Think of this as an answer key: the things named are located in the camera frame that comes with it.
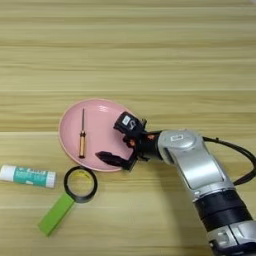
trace wood grain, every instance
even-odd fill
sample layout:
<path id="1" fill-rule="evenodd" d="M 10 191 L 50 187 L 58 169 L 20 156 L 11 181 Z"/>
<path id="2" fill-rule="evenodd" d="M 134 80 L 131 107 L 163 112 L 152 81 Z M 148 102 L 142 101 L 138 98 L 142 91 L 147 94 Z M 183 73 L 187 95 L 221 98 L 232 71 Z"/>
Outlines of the wood grain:
<path id="1" fill-rule="evenodd" d="M 45 238 L 37 224 L 74 163 L 58 141 L 70 105 L 124 104 L 149 128 L 195 129 L 255 152 L 256 6 L 247 0 L 0 0 L 0 165 L 54 170 L 54 190 L 0 182 L 1 256 L 206 256 L 173 167 L 97 173 L 99 193 Z M 232 179 L 249 170 L 214 145 Z M 255 181 L 239 189 L 256 217 Z"/>

